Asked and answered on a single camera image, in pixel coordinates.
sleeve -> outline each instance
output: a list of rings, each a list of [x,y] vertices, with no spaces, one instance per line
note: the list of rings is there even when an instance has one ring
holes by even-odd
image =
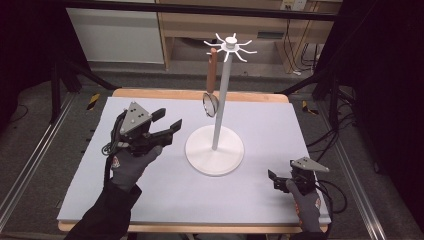
[[[127,233],[131,209],[140,195],[138,186],[127,193],[109,181],[94,206],[71,229],[65,240],[119,240]]]
[[[290,240],[327,240],[323,232],[300,232],[294,234]]]

wooden table edge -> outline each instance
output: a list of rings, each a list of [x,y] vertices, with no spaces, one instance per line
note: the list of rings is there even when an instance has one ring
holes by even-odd
[[[205,93],[205,91],[119,88],[113,92],[112,97],[202,100],[203,93]],[[219,97],[218,91],[215,92],[214,94],[217,97]],[[261,92],[227,92],[226,99],[228,101],[243,101],[243,102],[289,103],[287,96],[283,94],[261,93]]]
[[[59,221],[61,231],[70,231],[76,223]],[[322,224],[321,230],[326,232],[328,226]],[[184,225],[184,224],[130,224],[128,232],[156,232],[156,233],[244,233],[244,234],[294,234],[301,232],[299,226],[276,226],[274,225],[236,225],[236,224],[211,224],[211,225]]]

person's arm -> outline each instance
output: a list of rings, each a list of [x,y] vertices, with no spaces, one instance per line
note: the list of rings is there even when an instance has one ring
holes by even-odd
[[[137,180],[162,152],[156,146],[141,157],[121,150],[113,157],[113,178],[105,184],[96,203],[71,229],[65,240],[119,240],[127,233],[131,209],[141,195]]]
[[[296,184],[290,179],[286,181],[286,186],[293,194],[296,213],[302,228],[302,232],[294,234],[290,240],[326,240],[326,235],[319,226],[321,199],[317,191],[314,190],[303,196]]]

white cabinet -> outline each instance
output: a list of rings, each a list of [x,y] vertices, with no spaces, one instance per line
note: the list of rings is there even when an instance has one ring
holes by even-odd
[[[164,64],[155,12],[67,11],[89,62]]]

gloved hand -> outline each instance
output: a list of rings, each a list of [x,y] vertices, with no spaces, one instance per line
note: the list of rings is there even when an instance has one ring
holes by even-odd
[[[120,189],[129,192],[146,169],[161,153],[162,146],[152,148],[146,155],[134,157],[127,149],[115,154],[112,160],[112,182]]]
[[[288,179],[286,181],[287,189],[293,194],[296,202],[296,213],[299,217],[300,227],[304,232],[322,232],[319,227],[319,209],[321,199],[316,190],[303,196],[296,184]]]

